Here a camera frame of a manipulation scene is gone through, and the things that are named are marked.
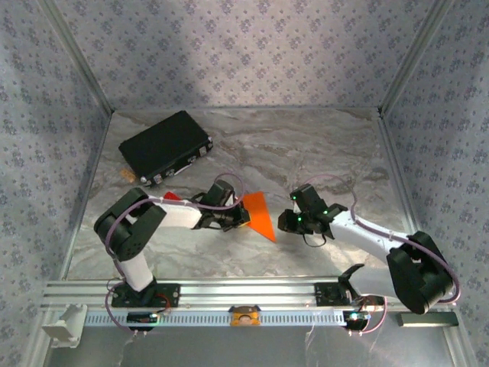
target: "black case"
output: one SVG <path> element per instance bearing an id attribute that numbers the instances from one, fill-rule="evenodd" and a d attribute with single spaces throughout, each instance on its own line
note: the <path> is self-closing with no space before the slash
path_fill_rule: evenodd
<path id="1" fill-rule="evenodd" d="M 123 141 L 119 151 L 141 182 L 154 186 L 206 155 L 212 146 L 211 137 L 180 111 Z"/>

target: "orange cone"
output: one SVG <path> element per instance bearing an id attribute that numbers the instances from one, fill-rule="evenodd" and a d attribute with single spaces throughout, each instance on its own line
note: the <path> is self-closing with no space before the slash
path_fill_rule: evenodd
<path id="1" fill-rule="evenodd" d="M 267 208 L 265 195 L 259 191 L 243 197 L 244 208 L 250 213 L 248 226 L 263 237 L 275 242 L 275 231 Z"/>

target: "enclosure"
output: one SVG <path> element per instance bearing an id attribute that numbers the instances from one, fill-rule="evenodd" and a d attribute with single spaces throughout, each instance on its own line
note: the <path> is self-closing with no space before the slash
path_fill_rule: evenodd
<path id="1" fill-rule="evenodd" d="M 159 360 L 148 351 L 160 340 L 169 365 L 489 365 L 486 1 L 0 6 L 0 365 L 147 365 Z M 180 110 L 214 148 L 145 188 L 150 194 L 192 197 L 230 171 L 248 192 L 264 192 L 277 227 L 292 190 L 316 175 L 339 176 L 347 184 L 314 181 L 327 204 L 350 206 L 352 188 L 362 218 L 433 237 L 461 282 L 459 326 L 399 327 L 405 309 L 395 300 L 377 334 L 364 336 L 313 323 L 242 333 L 179 325 L 131 339 L 98 323 L 117 271 L 93 226 L 138 185 L 121 175 L 128 166 L 118 145 Z M 357 263 L 385 269 L 348 242 L 310 248 L 275 234 L 271 242 L 249 228 L 159 228 L 144 253 L 158 281 L 181 283 L 189 305 L 215 312 L 259 300 L 306 312 L 315 300 L 305 289 L 318 279 Z M 289 293 L 274 288 L 284 286 Z M 215 298 L 192 293 L 197 287 Z M 40 326 L 65 303 L 89 306 L 82 342 L 51 349 Z"/>

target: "patterned wallpaper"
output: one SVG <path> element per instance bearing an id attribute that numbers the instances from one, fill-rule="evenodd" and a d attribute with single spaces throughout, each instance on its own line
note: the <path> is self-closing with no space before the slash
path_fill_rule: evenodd
<path id="1" fill-rule="evenodd" d="M 387 124 L 421 220 L 461 276 L 465 316 L 489 365 L 489 3 L 457 1 Z"/>
<path id="2" fill-rule="evenodd" d="M 108 118 L 36 1 L 0 12 L 0 365 L 18 366 Z"/>
<path id="3" fill-rule="evenodd" d="M 56 0 L 114 109 L 378 106 L 432 0 Z"/>

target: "gray marble floor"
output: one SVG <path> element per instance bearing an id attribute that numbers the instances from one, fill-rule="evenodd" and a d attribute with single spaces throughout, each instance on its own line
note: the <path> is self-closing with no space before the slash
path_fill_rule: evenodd
<path id="1" fill-rule="evenodd" d="M 107 279 L 116 275 L 93 224 L 134 185 L 121 177 L 127 167 L 118 145 L 175 111 L 116 113 L 105 140 L 83 223 L 73 247 L 68 279 Z M 217 174 L 241 176 L 248 192 L 264 191 L 272 220 L 291 207 L 288 193 L 308 178 L 330 173 L 351 182 L 365 219 L 403 230 L 377 140 L 374 110 L 236 109 L 188 111 L 213 137 L 215 147 L 182 174 L 148 190 L 190 197 L 207 191 Z M 351 194 L 334 180 L 318 180 L 327 204 L 350 206 Z M 309 248 L 298 235 L 276 231 L 272 243 L 249 228 L 158 229 L 144 253 L 158 278 L 337 275 L 349 266 L 377 259 L 354 246 L 331 241 Z"/>

